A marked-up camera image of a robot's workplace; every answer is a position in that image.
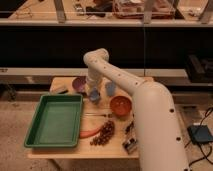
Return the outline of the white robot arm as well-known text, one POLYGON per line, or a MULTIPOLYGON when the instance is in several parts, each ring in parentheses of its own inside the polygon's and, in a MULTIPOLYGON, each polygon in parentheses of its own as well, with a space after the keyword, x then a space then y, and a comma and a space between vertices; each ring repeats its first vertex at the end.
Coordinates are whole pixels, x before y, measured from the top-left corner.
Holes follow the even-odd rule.
POLYGON ((140 170, 190 171, 170 91, 113 66, 104 48, 87 52, 83 60, 89 88, 99 86, 105 76, 132 97, 140 170))

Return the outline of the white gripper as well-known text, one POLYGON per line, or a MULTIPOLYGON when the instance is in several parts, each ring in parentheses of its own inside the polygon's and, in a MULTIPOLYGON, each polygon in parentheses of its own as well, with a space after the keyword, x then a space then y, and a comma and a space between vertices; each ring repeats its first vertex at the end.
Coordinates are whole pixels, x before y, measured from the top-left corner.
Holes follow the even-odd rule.
POLYGON ((95 69, 88 69, 86 76, 86 90, 88 93, 94 89, 100 90, 102 83, 102 74, 95 69))

